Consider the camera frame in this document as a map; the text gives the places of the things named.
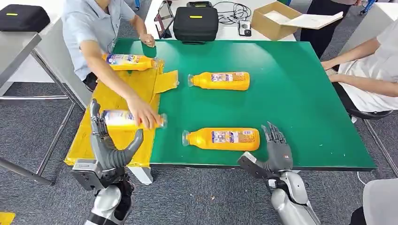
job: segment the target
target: green tabletop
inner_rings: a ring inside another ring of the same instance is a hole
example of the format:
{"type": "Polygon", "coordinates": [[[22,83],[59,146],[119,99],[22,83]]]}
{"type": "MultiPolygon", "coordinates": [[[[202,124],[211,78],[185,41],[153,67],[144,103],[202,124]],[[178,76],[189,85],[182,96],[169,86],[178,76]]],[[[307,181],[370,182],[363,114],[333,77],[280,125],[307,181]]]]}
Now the green tabletop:
{"type": "Polygon", "coordinates": [[[150,49],[139,41],[120,39],[114,53],[156,55],[165,60],[165,72],[179,72],[178,88],[161,94],[159,113],[168,115],[168,127],[156,131],[152,165],[237,166],[241,151],[182,145],[183,130],[206,127],[257,128],[260,148],[253,155],[265,161],[267,145],[260,127],[270,121],[285,134],[296,169],[375,169],[309,43],[214,41],[183,45],[159,40],[156,48],[150,49]],[[205,71],[249,72],[250,88],[188,87],[188,74],[205,71]]]}

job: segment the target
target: orange bottle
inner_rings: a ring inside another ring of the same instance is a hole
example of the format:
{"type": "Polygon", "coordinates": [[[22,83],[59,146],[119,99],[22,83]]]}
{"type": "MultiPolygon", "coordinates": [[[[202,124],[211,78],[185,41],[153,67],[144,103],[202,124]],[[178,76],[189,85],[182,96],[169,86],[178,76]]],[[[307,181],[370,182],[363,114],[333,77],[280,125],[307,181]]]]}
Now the orange bottle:
{"type": "Polygon", "coordinates": [[[259,148],[260,134],[254,128],[202,128],[183,131],[183,146],[201,149],[254,151],[259,148]]]}
{"type": "Polygon", "coordinates": [[[248,72],[204,72],[188,75],[188,86],[204,89],[247,90],[250,85],[248,72]]]}
{"type": "MultiPolygon", "coordinates": [[[[128,110],[104,110],[102,112],[102,118],[104,118],[108,129],[117,130],[136,130],[144,128],[142,122],[137,126],[137,122],[133,115],[128,110]]],[[[164,128],[167,124],[166,114],[161,115],[161,124],[155,124],[155,128],[164,128]]]]}
{"type": "Polygon", "coordinates": [[[113,70],[138,70],[144,71],[157,67],[157,59],[144,55],[103,54],[102,58],[113,70]]]}

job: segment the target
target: black case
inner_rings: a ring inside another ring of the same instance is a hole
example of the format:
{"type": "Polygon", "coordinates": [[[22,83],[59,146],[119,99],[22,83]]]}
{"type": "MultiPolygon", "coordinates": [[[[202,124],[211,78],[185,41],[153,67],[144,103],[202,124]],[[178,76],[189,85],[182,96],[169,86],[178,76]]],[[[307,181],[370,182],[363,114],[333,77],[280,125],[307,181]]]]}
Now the black case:
{"type": "Polygon", "coordinates": [[[218,31],[217,9],[212,7],[178,7],[173,26],[180,41],[214,41],[218,31]]]}
{"type": "Polygon", "coordinates": [[[0,31],[42,31],[50,23],[40,6],[8,5],[0,10],[0,31]]]}

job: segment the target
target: person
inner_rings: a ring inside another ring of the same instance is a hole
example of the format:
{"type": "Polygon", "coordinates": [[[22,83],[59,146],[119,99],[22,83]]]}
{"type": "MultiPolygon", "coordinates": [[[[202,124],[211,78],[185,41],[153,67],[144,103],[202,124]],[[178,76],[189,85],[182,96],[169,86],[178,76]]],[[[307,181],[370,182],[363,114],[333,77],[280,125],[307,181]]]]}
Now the person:
{"type": "MultiPolygon", "coordinates": [[[[307,14],[334,15],[343,12],[344,18],[352,5],[358,6],[360,4],[362,4],[362,0],[312,0],[307,14]]],[[[303,28],[301,29],[300,41],[310,42],[318,58],[321,58],[341,21],[342,19],[335,21],[319,30],[303,28]]]]}
{"type": "Polygon", "coordinates": [[[134,118],[140,118],[145,127],[153,128],[155,122],[160,123],[159,115],[150,105],[102,59],[102,54],[110,53],[115,45],[121,19],[129,21],[144,44],[155,45],[144,21],[127,3],[124,0],[67,0],[61,19],[75,73],[87,88],[93,91],[98,78],[126,100],[134,118]]]}
{"type": "Polygon", "coordinates": [[[398,20],[381,34],[331,60],[321,62],[346,109],[398,109],[398,20]]]}

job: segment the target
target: gray carpet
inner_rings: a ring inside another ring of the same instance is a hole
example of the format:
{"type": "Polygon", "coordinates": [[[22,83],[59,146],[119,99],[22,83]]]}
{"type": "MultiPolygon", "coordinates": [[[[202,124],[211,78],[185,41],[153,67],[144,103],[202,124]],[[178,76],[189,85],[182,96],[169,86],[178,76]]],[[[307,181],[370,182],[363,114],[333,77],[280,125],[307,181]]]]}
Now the gray carpet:
{"type": "MultiPolygon", "coordinates": [[[[146,15],[148,6],[149,2],[143,1],[139,13],[146,15]]],[[[355,13],[349,14],[342,22],[345,28],[336,31],[324,57],[339,52],[343,46],[340,43],[349,37],[347,30],[353,31],[359,21],[360,17],[355,13]]],[[[119,33],[123,37],[134,35],[125,24],[121,25],[119,33]]],[[[6,94],[59,94],[59,91],[53,84],[15,83],[6,94]]],[[[0,101],[0,156],[35,171],[68,107],[67,100],[0,101]]],[[[55,180],[54,186],[44,187],[0,168],[0,211],[16,213],[13,225],[84,223],[92,206],[93,192],[84,191],[69,174],[70,168],[62,162],[82,116],[76,107],[45,169],[44,176],[55,180]]],[[[395,113],[372,122],[372,125],[398,163],[397,117],[398,113],[395,113]]],[[[364,124],[358,121],[356,127],[378,165],[373,172],[361,172],[362,180],[393,178],[364,124]]],[[[361,205],[363,185],[356,173],[302,171],[300,175],[310,185],[308,195],[323,224],[348,224],[353,210],[361,205]]],[[[134,193],[136,205],[126,224],[279,224],[263,182],[240,169],[154,168],[153,176],[155,182],[149,186],[139,184],[133,178],[137,187],[134,193]]]]}

